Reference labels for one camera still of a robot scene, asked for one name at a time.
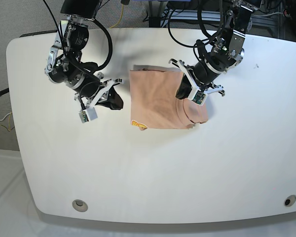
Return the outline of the peach orange T-shirt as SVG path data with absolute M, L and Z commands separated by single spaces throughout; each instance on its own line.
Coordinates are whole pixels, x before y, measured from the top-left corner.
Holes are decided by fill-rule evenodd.
M 208 121 L 206 105 L 176 98 L 180 71 L 130 70 L 131 125 L 140 130 L 190 129 Z

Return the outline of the left table grommet hole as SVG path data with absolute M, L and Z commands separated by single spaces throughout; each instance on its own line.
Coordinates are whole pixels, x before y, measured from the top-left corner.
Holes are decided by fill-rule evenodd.
M 79 199 L 76 199 L 72 202 L 73 208 L 78 212 L 86 212 L 88 210 L 88 205 Z

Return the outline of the table grommet hole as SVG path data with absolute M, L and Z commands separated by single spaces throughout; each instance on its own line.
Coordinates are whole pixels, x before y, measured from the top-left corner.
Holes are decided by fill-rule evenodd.
M 78 212 L 86 212 L 88 210 L 88 205 L 79 199 L 76 199 L 72 202 L 73 208 Z
M 285 199 L 284 206 L 290 207 L 290 206 L 294 205 L 295 202 L 296 202 L 296 195 L 291 195 Z

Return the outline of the right table grommet hole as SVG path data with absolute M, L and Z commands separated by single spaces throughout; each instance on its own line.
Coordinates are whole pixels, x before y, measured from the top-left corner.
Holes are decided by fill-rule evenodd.
M 291 195 L 285 199 L 284 206 L 290 207 L 290 206 L 294 205 L 295 202 L 296 202 L 296 195 Z

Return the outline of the aluminium frame rail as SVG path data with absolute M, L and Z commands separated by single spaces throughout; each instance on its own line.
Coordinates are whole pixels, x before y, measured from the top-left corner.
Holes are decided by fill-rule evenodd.
M 170 14 L 173 12 L 171 16 L 171 21 L 176 22 L 184 22 L 187 24 L 198 25 L 197 19 L 197 11 L 196 10 L 172 10 L 169 9 L 169 13 L 167 14 L 165 24 L 169 19 Z M 205 25 L 216 26 L 220 21 L 219 12 L 215 11 L 203 11 L 202 12 L 202 21 Z M 251 28 L 259 28 L 268 30 L 269 34 L 273 38 L 277 39 L 285 39 L 285 26 L 283 25 L 284 20 L 282 19 L 282 13 L 273 13 L 264 15 L 253 15 L 251 19 Z

